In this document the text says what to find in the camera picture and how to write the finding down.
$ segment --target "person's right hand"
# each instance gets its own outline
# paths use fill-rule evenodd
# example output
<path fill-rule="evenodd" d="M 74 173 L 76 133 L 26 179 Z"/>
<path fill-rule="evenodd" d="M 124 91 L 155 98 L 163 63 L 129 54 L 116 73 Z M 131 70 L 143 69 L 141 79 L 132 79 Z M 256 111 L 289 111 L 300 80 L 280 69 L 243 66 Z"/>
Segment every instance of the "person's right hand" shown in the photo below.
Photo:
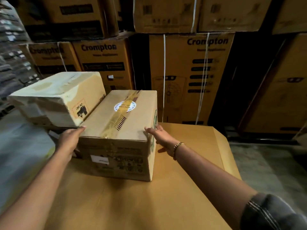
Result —
<path fill-rule="evenodd" d="M 173 138 L 169 133 L 167 133 L 163 127 L 159 124 L 156 125 L 156 129 L 151 127 L 145 127 L 145 131 L 154 136 L 157 140 L 156 143 L 163 146 L 163 148 L 159 149 L 158 152 L 167 152 L 168 155 L 173 157 L 174 155 L 174 146 L 178 144 L 180 141 Z"/>

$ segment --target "crompton logo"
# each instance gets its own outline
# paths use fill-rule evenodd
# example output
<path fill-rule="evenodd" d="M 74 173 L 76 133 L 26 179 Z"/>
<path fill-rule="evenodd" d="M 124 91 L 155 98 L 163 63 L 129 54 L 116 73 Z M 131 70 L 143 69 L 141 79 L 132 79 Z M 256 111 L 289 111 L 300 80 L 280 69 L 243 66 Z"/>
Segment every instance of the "crompton logo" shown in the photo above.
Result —
<path fill-rule="evenodd" d="M 206 39 L 188 39 L 188 45 L 206 45 Z M 211 44 L 227 44 L 228 43 L 228 38 L 215 38 L 215 39 L 209 39 L 208 40 L 208 46 L 210 46 Z"/>
<path fill-rule="evenodd" d="M 64 53 L 63 48 L 58 48 L 58 47 L 50 47 L 50 48 L 29 48 L 29 51 L 31 54 L 52 54 L 52 53 Z"/>
<path fill-rule="evenodd" d="M 112 45 L 94 45 L 94 46 L 86 46 L 86 45 L 81 45 L 81 49 L 83 51 L 103 51 L 103 50 L 116 50 L 117 47 L 115 44 L 112 44 Z"/>

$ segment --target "gray sleeve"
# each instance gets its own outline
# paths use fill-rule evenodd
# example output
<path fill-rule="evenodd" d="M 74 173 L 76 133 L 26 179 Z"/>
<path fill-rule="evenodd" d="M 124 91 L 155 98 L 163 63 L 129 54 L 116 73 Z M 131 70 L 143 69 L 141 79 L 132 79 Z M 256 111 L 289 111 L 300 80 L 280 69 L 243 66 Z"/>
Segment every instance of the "gray sleeve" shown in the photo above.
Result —
<path fill-rule="evenodd" d="M 307 229 L 307 218 L 294 210 L 281 198 L 259 193 L 245 206 L 241 230 L 301 230 Z"/>

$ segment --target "gray floor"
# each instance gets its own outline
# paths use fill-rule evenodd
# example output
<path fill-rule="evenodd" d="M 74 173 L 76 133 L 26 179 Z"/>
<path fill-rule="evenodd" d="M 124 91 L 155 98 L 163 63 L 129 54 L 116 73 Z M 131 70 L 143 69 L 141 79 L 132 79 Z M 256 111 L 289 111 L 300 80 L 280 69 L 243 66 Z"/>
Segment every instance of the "gray floor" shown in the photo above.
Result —
<path fill-rule="evenodd" d="M 307 151 L 301 146 L 230 143 L 242 179 L 307 215 Z"/>

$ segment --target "person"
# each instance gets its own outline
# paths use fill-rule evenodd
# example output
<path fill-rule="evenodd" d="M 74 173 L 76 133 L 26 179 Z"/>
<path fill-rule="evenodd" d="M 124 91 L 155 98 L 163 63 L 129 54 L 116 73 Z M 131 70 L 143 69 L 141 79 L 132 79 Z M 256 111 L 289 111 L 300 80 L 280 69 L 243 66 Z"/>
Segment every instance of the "person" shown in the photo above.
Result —
<path fill-rule="evenodd" d="M 1 230 L 43 229 L 63 172 L 71 160 L 85 127 L 69 129 L 59 138 L 56 150 L 23 194 L 0 216 Z M 145 127 L 186 171 L 233 229 L 307 229 L 306 217 L 296 214 L 281 198 L 258 193 L 243 181 L 215 166 L 163 127 Z"/>

